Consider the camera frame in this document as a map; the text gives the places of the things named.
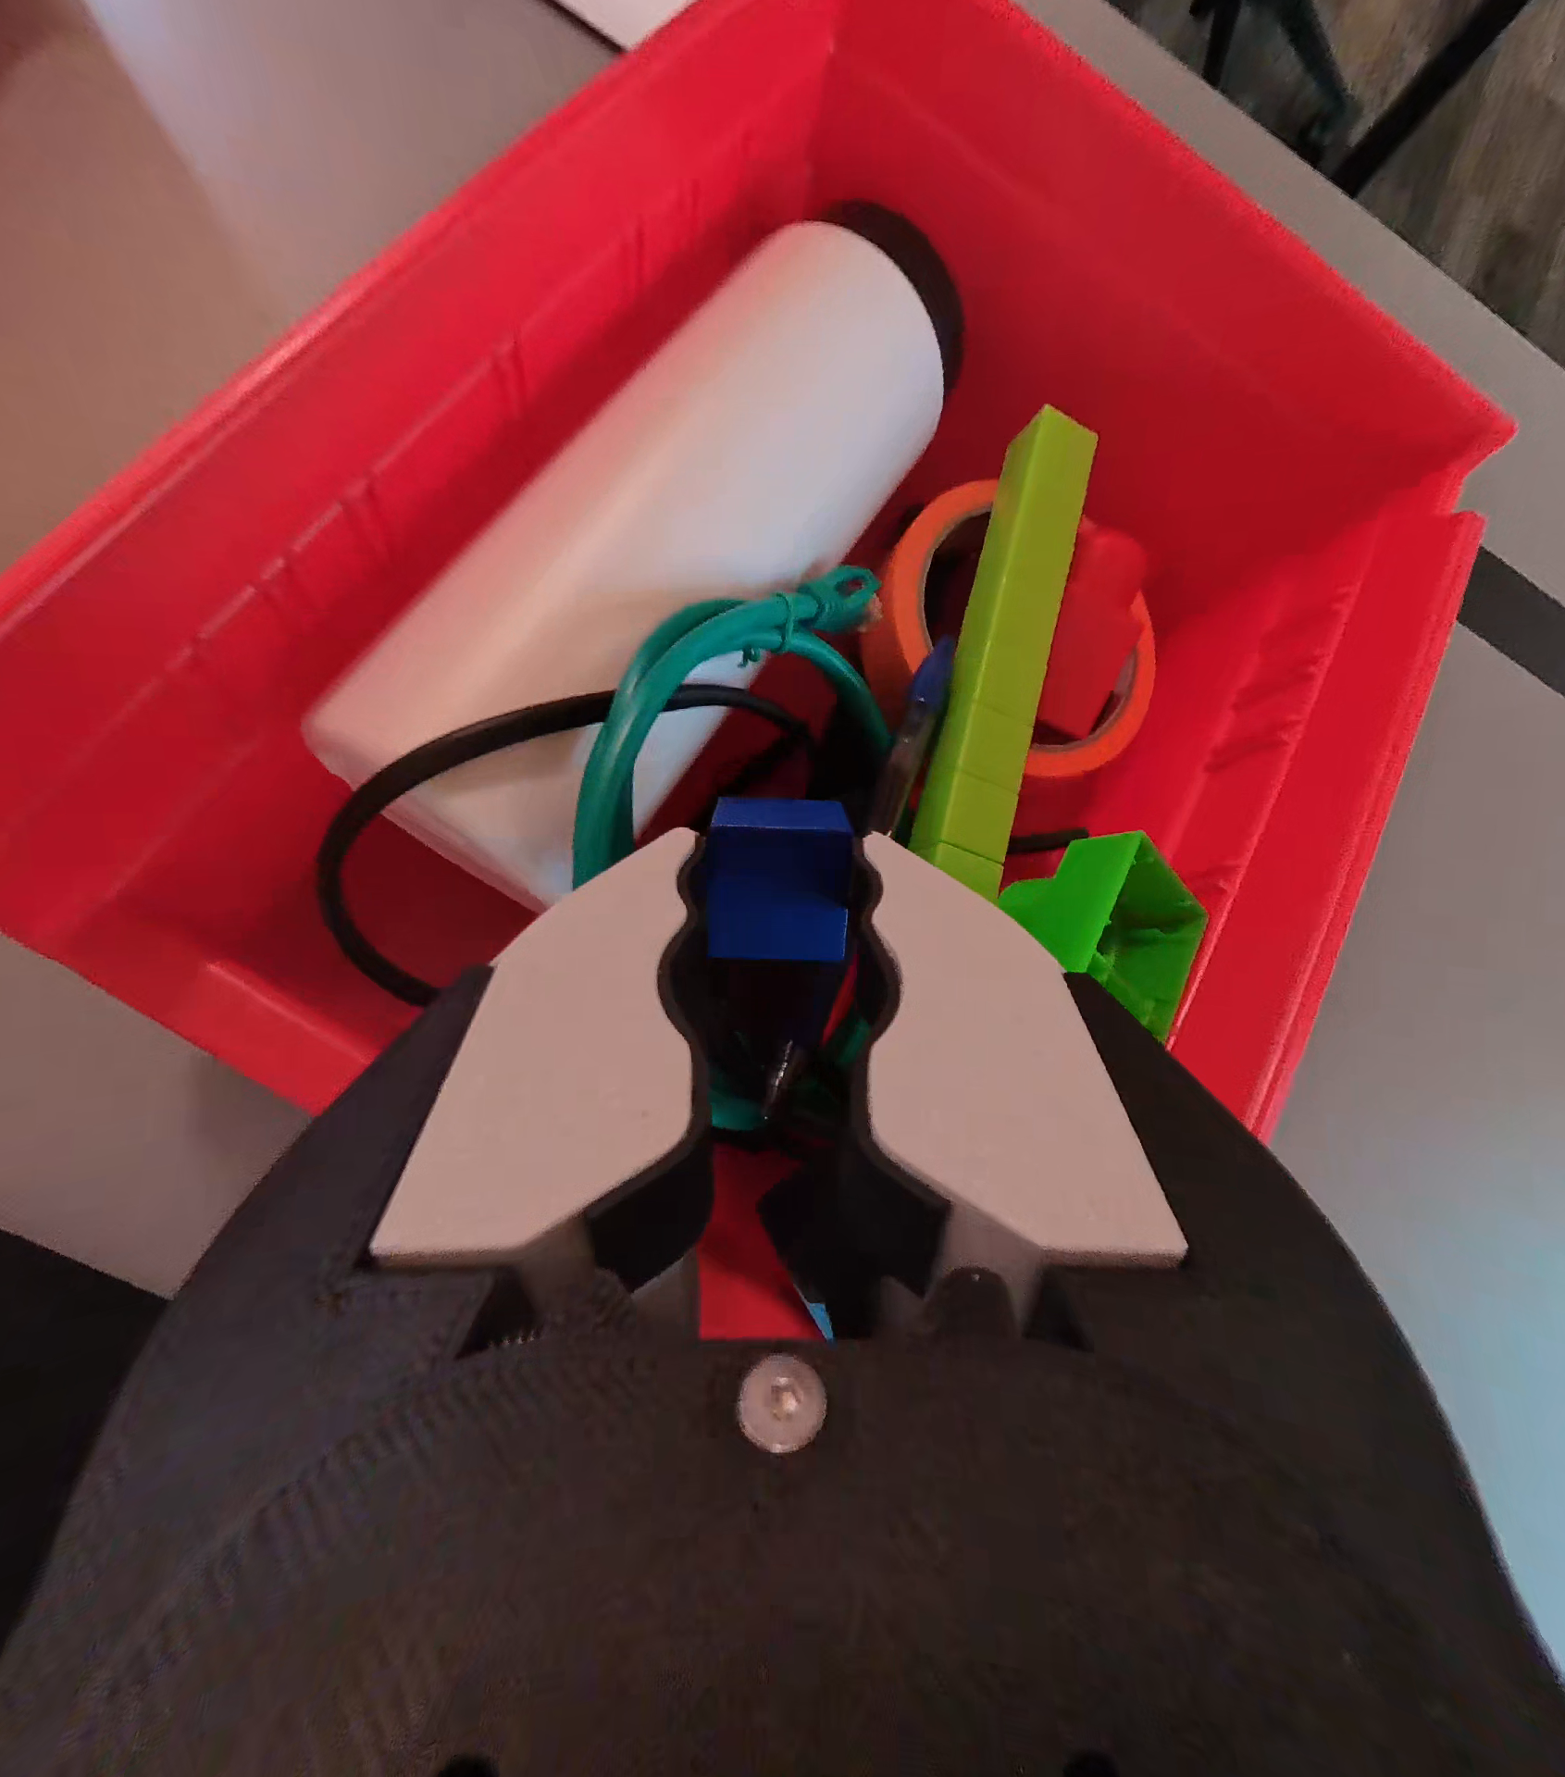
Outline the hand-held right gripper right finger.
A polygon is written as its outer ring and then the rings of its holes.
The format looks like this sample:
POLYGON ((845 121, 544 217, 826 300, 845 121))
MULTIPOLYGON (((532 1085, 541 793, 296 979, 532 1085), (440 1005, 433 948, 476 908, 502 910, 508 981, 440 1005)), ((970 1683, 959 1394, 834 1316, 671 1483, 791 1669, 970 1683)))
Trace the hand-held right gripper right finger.
POLYGON ((879 958, 852 1073, 852 1238, 925 1301, 996 1276, 1018 1320, 1058 1266, 1176 1268, 1176 1212, 1058 957, 886 835, 860 844, 879 958))

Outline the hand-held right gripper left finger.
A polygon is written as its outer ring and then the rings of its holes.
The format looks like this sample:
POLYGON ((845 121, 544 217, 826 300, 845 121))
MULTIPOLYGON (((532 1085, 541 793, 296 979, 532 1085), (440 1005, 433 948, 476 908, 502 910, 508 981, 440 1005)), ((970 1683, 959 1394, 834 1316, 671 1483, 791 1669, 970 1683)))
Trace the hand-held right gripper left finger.
POLYGON ((697 1243, 709 1087, 662 977, 697 845, 667 832, 508 943, 374 1229, 376 1261, 659 1276, 697 1243))

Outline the blue block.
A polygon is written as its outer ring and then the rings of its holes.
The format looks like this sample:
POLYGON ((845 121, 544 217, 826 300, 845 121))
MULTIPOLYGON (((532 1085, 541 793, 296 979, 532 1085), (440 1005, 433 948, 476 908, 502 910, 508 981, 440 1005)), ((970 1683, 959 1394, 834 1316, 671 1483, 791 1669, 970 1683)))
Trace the blue block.
POLYGON ((841 964, 855 832, 839 800, 725 795, 702 877, 707 955, 730 964, 841 964))

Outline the red plastic bin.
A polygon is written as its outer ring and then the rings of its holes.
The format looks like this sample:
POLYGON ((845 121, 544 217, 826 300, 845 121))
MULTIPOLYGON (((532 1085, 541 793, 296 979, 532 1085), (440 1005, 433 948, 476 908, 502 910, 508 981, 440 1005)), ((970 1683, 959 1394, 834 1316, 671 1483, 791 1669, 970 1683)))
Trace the red plastic bin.
POLYGON ((1044 404, 1149 550, 1147 722, 1025 812, 1209 910, 1171 1050, 1256 1134, 1295 1071, 1517 430, 1010 3, 699 3, 541 121, 0 574, 0 931, 308 1111, 416 1012, 348 964, 301 722, 770 229, 864 196, 968 350, 899 503, 1044 404))

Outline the green plastic part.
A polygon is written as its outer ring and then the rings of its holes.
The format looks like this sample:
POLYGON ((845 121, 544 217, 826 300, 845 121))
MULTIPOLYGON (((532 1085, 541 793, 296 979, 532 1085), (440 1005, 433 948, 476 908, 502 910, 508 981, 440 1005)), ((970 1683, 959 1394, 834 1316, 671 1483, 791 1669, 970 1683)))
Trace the green plastic part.
POLYGON ((1076 839, 1048 875, 1006 884, 999 906, 1065 974, 1103 986, 1169 1043, 1209 915, 1150 837, 1076 839))

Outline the blue pen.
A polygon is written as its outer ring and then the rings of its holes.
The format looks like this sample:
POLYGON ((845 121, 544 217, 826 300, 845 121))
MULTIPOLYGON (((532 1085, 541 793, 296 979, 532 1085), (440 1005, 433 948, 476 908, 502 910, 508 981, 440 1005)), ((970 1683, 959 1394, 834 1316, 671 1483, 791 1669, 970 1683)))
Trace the blue pen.
POLYGON ((892 835, 902 826, 902 816, 928 766, 949 706, 954 653, 956 637, 940 637, 911 677, 902 722, 886 752, 869 809, 869 832, 892 835))

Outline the long lime green block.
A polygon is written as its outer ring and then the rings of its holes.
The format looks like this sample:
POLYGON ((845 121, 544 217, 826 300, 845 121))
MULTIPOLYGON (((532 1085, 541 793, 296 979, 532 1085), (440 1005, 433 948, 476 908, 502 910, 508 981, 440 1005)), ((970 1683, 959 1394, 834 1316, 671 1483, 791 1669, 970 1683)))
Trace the long lime green block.
POLYGON ((1053 404, 1010 442, 909 845, 998 899, 1098 437, 1053 404))

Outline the orange tape roll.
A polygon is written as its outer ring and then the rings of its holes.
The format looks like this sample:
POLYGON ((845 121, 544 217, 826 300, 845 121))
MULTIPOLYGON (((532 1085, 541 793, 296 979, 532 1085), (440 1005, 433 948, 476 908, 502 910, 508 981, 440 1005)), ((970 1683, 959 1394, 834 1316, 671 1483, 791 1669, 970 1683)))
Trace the orange tape roll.
MULTIPOLYGON (((985 536, 996 489, 996 479, 971 479, 928 500, 905 522, 883 566, 876 613, 860 632, 860 658, 869 687, 890 715, 902 713, 911 677, 932 651, 928 597, 933 557, 963 533, 971 540, 985 536)), ((1105 720, 1081 743, 1048 745, 1034 738, 1025 764, 1031 785, 1055 786, 1095 774, 1136 741, 1150 710, 1157 665, 1145 588, 1136 601, 1136 616, 1143 621, 1136 654, 1105 720)))

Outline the red plastic block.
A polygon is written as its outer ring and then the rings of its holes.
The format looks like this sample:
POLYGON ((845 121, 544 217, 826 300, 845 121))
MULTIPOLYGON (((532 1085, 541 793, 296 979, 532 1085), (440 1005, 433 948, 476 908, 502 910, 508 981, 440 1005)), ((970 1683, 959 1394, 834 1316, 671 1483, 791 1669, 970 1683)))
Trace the red plastic block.
POLYGON ((1133 536, 1083 519, 1037 703, 1037 743, 1081 743, 1105 720, 1143 621, 1149 555, 1133 536))

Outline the white cylindrical bottle black lid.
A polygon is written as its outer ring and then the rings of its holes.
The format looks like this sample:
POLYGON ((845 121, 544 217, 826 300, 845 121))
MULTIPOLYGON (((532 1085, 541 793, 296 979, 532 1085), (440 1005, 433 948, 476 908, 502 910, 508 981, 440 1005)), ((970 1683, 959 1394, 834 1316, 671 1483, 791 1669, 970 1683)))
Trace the white cylindrical bottle black lid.
POLYGON ((848 561, 965 338, 949 265, 897 210, 780 227, 362 649, 310 750, 358 786, 440 733, 610 691, 687 604, 848 561))

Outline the black tape strip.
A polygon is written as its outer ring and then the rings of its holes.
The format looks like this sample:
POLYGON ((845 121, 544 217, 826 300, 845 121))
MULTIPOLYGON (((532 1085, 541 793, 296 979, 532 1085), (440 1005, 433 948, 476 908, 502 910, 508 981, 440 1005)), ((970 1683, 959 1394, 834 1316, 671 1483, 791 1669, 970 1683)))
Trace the black tape strip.
POLYGON ((1565 700, 1565 602, 1480 547, 1460 625, 1565 700))

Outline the white paper sheet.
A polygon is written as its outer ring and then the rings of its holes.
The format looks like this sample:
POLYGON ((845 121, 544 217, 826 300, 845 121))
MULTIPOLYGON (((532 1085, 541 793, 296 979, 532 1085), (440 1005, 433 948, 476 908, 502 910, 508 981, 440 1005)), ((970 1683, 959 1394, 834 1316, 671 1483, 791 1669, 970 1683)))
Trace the white paper sheet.
POLYGON ((610 53, 636 50, 695 1, 542 1, 610 53))

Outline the black chair base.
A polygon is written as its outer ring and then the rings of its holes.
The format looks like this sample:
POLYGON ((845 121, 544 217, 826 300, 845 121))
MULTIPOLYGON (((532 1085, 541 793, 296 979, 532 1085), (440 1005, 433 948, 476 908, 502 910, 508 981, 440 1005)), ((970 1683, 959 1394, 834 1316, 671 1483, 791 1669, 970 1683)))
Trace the black chair base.
POLYGON ((1234 59, 1234 43, 1246 15, 1251 50, 1246 67, 1263 85, 1286 79, 1288 95, 1275 100, 1270 128, 1303 161, 1322 166, 1347 142, 1361 119, 1362 102, 1348 83, 1321 8, 1312 1, 1192 1, 1189 17, 1206 29, 1201 74, 1218 92, 1225 92, 1234 59))

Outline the black stand leg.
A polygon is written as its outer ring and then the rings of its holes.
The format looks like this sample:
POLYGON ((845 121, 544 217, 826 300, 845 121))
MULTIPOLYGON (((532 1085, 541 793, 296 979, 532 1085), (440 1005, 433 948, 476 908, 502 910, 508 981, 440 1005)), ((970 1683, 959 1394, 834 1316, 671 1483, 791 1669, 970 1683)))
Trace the black stand leg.
POLYGON ((1477 1, 1456 33, 1430 55, 1394 100, 1371 121, 1331 170, 1333 185, 1362 194, 1381 168, 1449 99, 1475 64, 1520 19, 1531 1, 1477 1))

